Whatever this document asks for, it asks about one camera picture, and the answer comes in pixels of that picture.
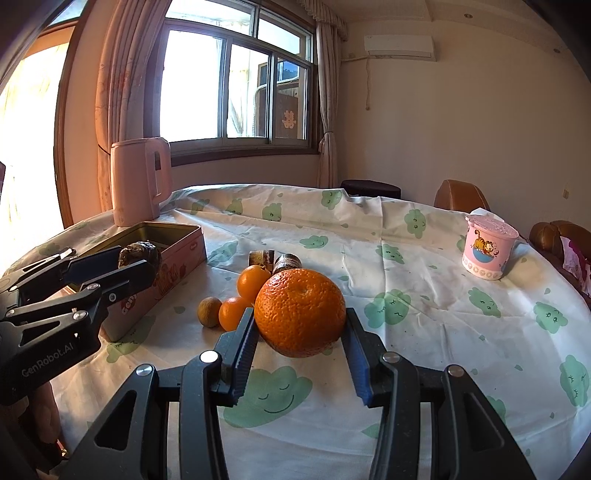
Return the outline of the small brown kiwi fruit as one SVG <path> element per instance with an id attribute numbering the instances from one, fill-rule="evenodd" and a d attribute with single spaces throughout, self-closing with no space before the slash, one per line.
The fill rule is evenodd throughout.
<path id="1" fill-rule="evenodd" d="M 197 306 L 197 318 L 206 328 L 215 328 L 219 324 L 218 314 L 222 302 L 216 297 L 206 297 Z"/>

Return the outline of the cut sugarcane piece left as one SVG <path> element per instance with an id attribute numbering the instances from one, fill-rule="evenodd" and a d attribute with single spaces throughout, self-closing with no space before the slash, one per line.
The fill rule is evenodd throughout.
<path id="1" fill-rule="evenodd" d="M 249 266 L 260 266 L 266 271 L 273 272 L 274 257 L 276 257 L 276 252 L 273 250 L 250 251 Z"/>

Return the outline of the dark brown round fruit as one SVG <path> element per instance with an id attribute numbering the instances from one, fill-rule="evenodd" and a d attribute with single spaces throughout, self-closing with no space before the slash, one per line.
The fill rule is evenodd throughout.
<path id="1" fill-rule="evenodd" d="M 141 260 L 145 260 L 157 273 L 161 264 L 160 250 L 150 241 L 133 242 L 120 250 L 118 268 L 121 269 Z"/>

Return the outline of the pink curtain left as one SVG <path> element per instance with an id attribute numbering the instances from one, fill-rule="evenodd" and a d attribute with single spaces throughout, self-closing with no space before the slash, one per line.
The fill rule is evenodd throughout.
<path id="1" fill-rule="evenodd" d="M 131 109 L 167 10 L 166 1 L 118 1 L 103 43 L 95 95 L 97 185 L 102 211 L 112 208 L 110 151 L 130 139 Z"/>

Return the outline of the white tablecloth green clouds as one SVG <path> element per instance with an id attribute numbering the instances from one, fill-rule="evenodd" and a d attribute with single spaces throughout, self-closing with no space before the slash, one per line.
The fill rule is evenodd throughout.
<path id="1" fill-rule="evenodd" d="M 96 352 L 2 404 L 2 477 L 64 479 L 78 444 L 139 365 L 183 366 L 230 332 L 202 326 L 199 302 L 239 296 L 236 281 L 249 252 L 273 250 L 331 279 L 346 311 L 355 310 L 387 350 L 437 371 L 463 367 L 517 442 L 532 479 L 588 478 L 589 306 L 520 235 L 501 279 L 469 273 L 462 264 L 466 216 L 341 190 L 226 185 L 174 192 L 155 222 L 198 225 L 206 260 L 119 341 L 99 330 Z M 97 215 L 5 275 L 66 248 L 82 256 L 123 229 L 112 213 Z M 178 412 L 170 404 L 165 479 L 183 479 Z M 373 479 L 382 410 L 356 395 L 342 334 L 320 354 L 290 358 L 259 333 L 245 392 L 217 413 L 225 479 Z M 431 451 L 431 407 L 423 404 L 415 479 L 433 479 Z"/>

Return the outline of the small orange tangerine far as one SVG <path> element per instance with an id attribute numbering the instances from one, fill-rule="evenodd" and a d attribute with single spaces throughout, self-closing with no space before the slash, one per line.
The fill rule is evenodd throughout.
<path id="1" fill-rule="evenodd" d="M 270 279 L 271 273 L 260 265 L 250 265 L 238 276 L 236 289 L 240 297 L 253 304 L 264 283 Z"/>

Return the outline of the pink floral cushion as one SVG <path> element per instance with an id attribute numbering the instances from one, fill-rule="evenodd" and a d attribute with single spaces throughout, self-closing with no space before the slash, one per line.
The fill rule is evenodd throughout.
<path id="1" fill-rule="evenodd" d="M 560 239 L 564 255 L 563 269 L 576 279 L 580 290 L 590 296 L 590 262 L 573 240 L 564 236 L 561 236 Z"/>

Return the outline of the small orange tangerine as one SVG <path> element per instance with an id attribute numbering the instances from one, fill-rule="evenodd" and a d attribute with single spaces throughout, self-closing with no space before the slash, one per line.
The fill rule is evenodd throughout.
<path id="1" fill-rule="evenodd" d="M 242 315 L 252 304 L 240 296 L 230 297 L 221 303 L 218 310 L 218 322 L 225 331 L 233 331 L 242 320 Z"/>
<path id="2" fill-rule="evenodd" d="M 236 289 L 240 297 L 253 304 L 264 283 L 270 279 L 271 273 L 260 265 L 250 265 L 238 276 Z"/>

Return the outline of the cut sugarcane piece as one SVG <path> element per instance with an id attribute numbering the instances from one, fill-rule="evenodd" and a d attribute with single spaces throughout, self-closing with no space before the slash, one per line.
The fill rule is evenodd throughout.
<path id="1" fill-rule="evenodd" d="M 280 254 L 273 263 L 273 275 L 284 270 L 300 269 L 303 266 L 301 259 L 294 254 Z"/>
<path id="2" fill-rule="evenodd" d="M 274 257 L 276 257 L 276 252 L 273 250 L 250 251 L 249 266 L 260 266 L 266 271 L 273 272 Z"/>

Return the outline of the beige curtain right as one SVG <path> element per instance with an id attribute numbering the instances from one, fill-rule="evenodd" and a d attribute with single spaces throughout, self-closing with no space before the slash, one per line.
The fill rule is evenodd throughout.
<path id="1" fill-rule="evenodd" d="M 335 123 L 339 105 L 339 65 L 342 42 L 349 39 L 346 22 L 331 7 L 318 0 L 298 2 L 315 20 L 315 45 L 318 56 L 318 93 L 322 119 L 322 140 L 318 144 L 318 186 L 332 188 L 338 183 L 338 149 Z"/>

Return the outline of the small orange tangerine near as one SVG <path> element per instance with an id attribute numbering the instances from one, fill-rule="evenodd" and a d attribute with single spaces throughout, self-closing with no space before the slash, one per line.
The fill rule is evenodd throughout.
<path id="1" fill-rule="evenodd" d="M 242 315 L 252 304 L 240 296 L 230 297 L 221 303 L 218 310 L 218 322 L 225 331 L 233 331 L 242 320 Z"/>

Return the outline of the window with dark frame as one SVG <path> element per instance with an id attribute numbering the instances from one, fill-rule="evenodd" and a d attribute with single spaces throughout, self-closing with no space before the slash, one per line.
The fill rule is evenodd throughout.
<path id="1" fill-rule="evenodd" d="M 175 166 L 311 153 L 320 135 L 315 24 L 294 1 L 173 1 L 144 91 L 145 134 Z"/>

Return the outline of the dark round stool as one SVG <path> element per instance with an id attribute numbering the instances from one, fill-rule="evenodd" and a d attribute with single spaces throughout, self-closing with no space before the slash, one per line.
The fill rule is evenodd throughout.
<path id="1" fill-rule="evenodd" d="M 351 197 L 386 197 L 391 199 L 401 199 L 402 197 L 402 191 L 400 187 L 374 180 L 342 180 L 341 187 Z"/>

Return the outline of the large orange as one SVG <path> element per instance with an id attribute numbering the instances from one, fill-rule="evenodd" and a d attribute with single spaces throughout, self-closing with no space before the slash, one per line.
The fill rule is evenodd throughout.
<path id="1" fill-rule="evenodd" d="M 276 352 L 311 357 L 338 341 L 346 302 L 338 286 L 309 269 L 283 270 L 263 284 L 254 304 L 260 335 Z"/>

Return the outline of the pink metal tin box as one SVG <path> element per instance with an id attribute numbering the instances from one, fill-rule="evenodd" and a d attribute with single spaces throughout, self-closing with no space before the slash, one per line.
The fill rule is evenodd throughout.
<path id="1" fill-rule="evenodd" d="M 158 249 L 161 255 L 159 271 L 149 289 L 117 300 L 109 307 L 100 334 L 111 342 L 119 341 L 187 274 L 206 260 L 204 235 L 198 225 L 155 221 L 125 228 L 113 237 L 98 242 L 82 256 L 115 246 L 126 247 L 137 241 L 149 241 Z"/>

